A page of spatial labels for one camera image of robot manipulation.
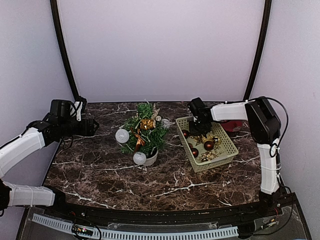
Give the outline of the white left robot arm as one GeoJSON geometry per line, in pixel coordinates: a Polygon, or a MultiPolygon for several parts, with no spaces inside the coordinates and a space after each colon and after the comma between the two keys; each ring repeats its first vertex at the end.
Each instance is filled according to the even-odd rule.
{"type": "MultiPolygon", "coordinates": [[[[0,177],[36,151],[63,138],[73,136],[92,137],[99,128],[93,118],[67,120],[63,123],[49,123],[38,120],[31,122],[25,131],[0,147],[0,177]]],[[[0,210],[15,206],[57,205],[64,194],[44,186],[29,186],[0,181],[0,210]]]]}

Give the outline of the silver glitter star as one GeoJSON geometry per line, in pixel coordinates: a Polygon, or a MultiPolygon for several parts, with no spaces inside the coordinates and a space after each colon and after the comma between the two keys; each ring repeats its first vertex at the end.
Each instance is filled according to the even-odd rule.
{"type": "Polygon", "coordinates": [[[160,122],[162,117],[159,115],[159,112],[160,112],[160,108],[157,108],[157,104],[154,103],[152,108],[151,119],[155,120],[156,122],[160,122]]]}

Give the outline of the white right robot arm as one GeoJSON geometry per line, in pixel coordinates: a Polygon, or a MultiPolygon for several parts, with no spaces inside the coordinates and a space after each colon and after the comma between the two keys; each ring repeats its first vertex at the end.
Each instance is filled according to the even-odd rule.
{"type": "Polygon", "coordinates": [[[281,120],[273,108],[273,98],[260,96],[250,100],[207,106],[201,98],[191,100],[187,106],[193,115],[190,131],[206,135],[213,122],[247,121],[252,139],[256,142],[261,169],[259,201],[273,204],[280,194],[280,143],[283,139],[281,120]]]}

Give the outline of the gold gift box ornament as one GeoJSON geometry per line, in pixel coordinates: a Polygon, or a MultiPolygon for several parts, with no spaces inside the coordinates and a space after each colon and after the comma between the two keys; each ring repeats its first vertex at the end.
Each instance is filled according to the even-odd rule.
{"type": "Polygon", "coordinates": [[[151,130],[156,127],[154,119],[142,119],[140,121],[140,129],[142,130],[151,130]]]}

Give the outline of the brown ribbon bow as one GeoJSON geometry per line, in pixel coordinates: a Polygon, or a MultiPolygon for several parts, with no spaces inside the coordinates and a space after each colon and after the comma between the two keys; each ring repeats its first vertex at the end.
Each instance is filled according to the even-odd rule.
{"type": "Polygon", "coordinates": [[[138,129],[136,132],[133,130],[133,128],[130,128],[131,133],[134,137],[136,137],[136,144],[135,144],[135,148],[134,148],[134,153],[138,152],[140,147],[143,147],[146,145],[145,140],[143,140],[142,136],[141,136],[141,131],[140,129],[138,129]]]}

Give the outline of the small green christmas tree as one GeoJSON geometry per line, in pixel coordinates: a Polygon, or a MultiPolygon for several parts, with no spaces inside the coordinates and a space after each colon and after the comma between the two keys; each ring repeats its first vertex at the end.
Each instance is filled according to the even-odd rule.
{"type": "Polygon", "coordinates": [[[169,129],[163,128],[163,124],[161,121],[154,121],[156,123],[155,128],[153,129],[140,129],[140,122],[138,122],[137,118],[137,109],[135,115],[127,118],[124,122],[124,125],[121,126],[120,129],[125,129],[129,132],[129,140],[126,143],[119,143],[121,145],[121,152],[126,155],[130,155],[133,159],[134,150],[136,147],[137,138],[133,136],[131,132],[131,128],[136,132],[140,129],[140,134],[143,140],[145,140],[145,146],[141,146],[138,152],[142,152],[146,155],[146,162],[143,165],[149,167],[152,166],[157,158],[159,151],[163,149],[165,146],[165,136],[169,132],[169,129]]]}

